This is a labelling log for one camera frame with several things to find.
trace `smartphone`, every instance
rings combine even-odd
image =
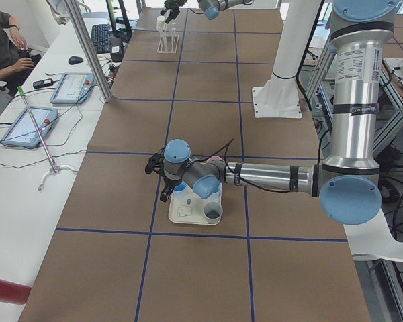
[[[42,80],[37,80],[36,82],[33,82],[33,87],[35,89],[41,89],[42,87],[48,87],[54,84],[54,81],[52,78],[48,79],[42,79]]]

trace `person's hand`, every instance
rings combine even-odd
[[[16,29],[15,27],[10,28],[11,37],[19,49],[26,49],[27,48],[27,41],[24,36]]]
[[[15,72],[22,72],[24,70],[31,70],[34,68],[34,63],[31,58],[21,58],[14,65]]]

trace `person's arm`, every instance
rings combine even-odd
[[[23,70],[29,70],[34,68],[34,63],[31,58],[21,58],[15,64],[0,69],[0,81],[9,77],[17,72],[22,72]]]
[[[20,49],[26,49],[27,42],[22,36],[21,32],[19,32],[19,27],[20,24],[18,18],[11,15],[9,18],[9,31],[11,33],[11,37]]]

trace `white table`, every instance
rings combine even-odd
[[[85,23],[91,32],[93,25],[107,23],[107,20],[86,19]],[[71,66],[67,62],[70,56],[83,57],[84,62]],[[68,23],[28,77],[23,89],[25,92],[32,90],[34,81],[60,78],[60,75],[46,76],[45,72],[49,74],[89,72],[90,68],[86,61],[73,26]],[[102,65],[105,63],[106,60],[100,61]],[[53,106],[49,103],[51,94],[52,91],[38,91],[27,96],[30,105],[51,107]],[[69,108],[69,106],[55,107],[60,114]],[[87,147],[103,108],[98,87],[94,87],[89,98],[79,108],[83,119],[71,134],[67,144],[50,148],[53,156],[77,152]],[[13,122],[23,109],[22,100],[15,99],[4,110],[0,123]],[[46,143],[63,143],[79,117],[77,108],[73,107],[58,120],[54,129],[48,134]],[[5,130],[0,129],[0,138]],[[64,156],[57,158],[56,162],[58,165],[70,164],[79,169],[84,155],[85,153]],[[45,157],[42,148],[26,150],[6,148],[0,144],[0,163],[3,164],[20,166]],[[32,286],[37,276],[76,177],[68,170],[62,171],[49,177],[44,189],[38,191],[40,179],[49,168],[48,161],[19,170],[0,166],[0,278],[4,280]],[[23,305],[0,303],[0,322],[17,321],[23,307]]]

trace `grid line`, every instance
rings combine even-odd
[[[208,101],[203,99],[124,99],[114,97],[119,101],[146,101],[146,102],[190,102],[190,103],[234,103],[238,104],[239,101]],[[241,102],[245,104],[251,104],[252,102]]]
[[[395,36],[392,36],[394,38],[394,40],[397,42],[397,45],[399,45],[399,47],[403,50],[403,46],[401,43],[398,42],[397,38]]]
[[[130,156],[152,156],[154,152],[129,152],[129,151],[98,151],[98,150],[87,150],[87,154],[117,154],[117,155],[130,155]],[[211,154],[194,154],[196,157],[207,158]],[[229,155],[227,158],[242,158],[242,156]],[[301,161],[315,161],[317,158],[305,158],[305,157],[288,157],[288,156],[245,156],[248,159],[266,159],[266,160],[301,160]]]
[[[145,235],[145,236],[165,236],[165,237],[194,237],[194,238],[217,238],[217,239],[251,239],[251,240],[273,240],[285,242],[323,242],[323,243],[347,243],[347,239],[336,238],[301,238],[301,237],[269,237],[269,236],[244,236],[244,235],[208,235],[200,233],[165,233],[158,231],[126,231],[107,229],[85,229],[57,227],[57,231],[67,231],[75,233],[109,233],[111,235]]]
[[[236,12],[233,10],[233,23],[234,23],[234,45],[236,49],[236,73],[237,73],[237,93],[239,104],[239,120],[240,120],[240,144],[242,146],[242,161],[244,162],[244,138],[243,138],[243,117],[242,117],[242,101],[240,95],[240,73],[239,73],[239,57],[238,57],[238,45],[237,45],[237,32],[236,32]],[[244,212],[246,219],[247,229],[247,252],[248,252],[248,276],[249,276],[249,300],[251,308],[251,321],[255,322],[255,306],[254,306],[254,288],[253,288],[253,265],[251,260],[251,239],[249,231],[249,212],[248,212],[248,199],[247,188],[243,188],[244,191]]]
[[[123,59],[125,62],[179,62],[179,60],[155,60],[155,59]],[[236,62],[208,62],[203,60],[182,60],[186,64],[196,63],[196,64],[236,64]],[[239,62],[239,64],[244,65],[271,65],[272,62]]]
[[[179,67],[181,65],[181,57],[182,57],[182,51],[183,51],[183,42],[185,40],[185,29],[187,28],[187,21],[188,21],[188,11],[185,16],[185,25],[183,28],[183,35],[182,35],[182,43],[181,43],[181,51],[179,53],[179,62],[177,65],[177,71],[176,71],[176,79],[175,79],[175,87],[173,89],[173,96],[172,96],[172,101],[171,101],[171,107],[170,107],[170,114],[169,114],[169,122],[167,125],[167,131],[166,131],[166,136],[165,136],[165,144],[167,143],[167,139],[169,137],[169,130],[170,130],[170,124],[171,124],[171,118],[173,116],[173,105],[175,102],[175,95],[176,95],[176,88],[177,88],[177,82],[179,78]],[[137,308],[136,308],[136,314],[134,316],[134,322],[138,322],[139,314],[140,314],[140,304],[142,302],[142,296],[143,296],[143,288],[144,288],[144,280],[146,277],[146,269],[148,268],[148,259],[149,259],[149,251],[150,251],[150,244],[152,241],[152,232],[154,230],[154,222],[155,222],[155,213],[156,213],[156,206],[158,203],[159,199],[159,190],[160,190],[160,185],[161,185],[161,177],[159,177],[157,189],[156,189],[156,195],[155,195],[155,202],[154,202],[154,209],[152,212],[152,219],[150,223],[150,229],[149,229],[149,235],[148,235],[148,245],[146,246],[146,255],[145,255],[145,261],[144,261],[144,266],[143,266],[143,273],[142,273],[142,279],[140,281],[140,289],[139,289],[139,297],[138,297],[138,303],[137,303]]]
[[[153,30],[153,29],[135,29],[134,33],[136,32],[158,32],[158,30]],[[176,30],[177,33],[179,32],[185,32],[188,34],[261,34],[261,35],[276,35],[276,34],[282,34],[282,32],[215,32],[215,31],[183,31],[183,30]]]

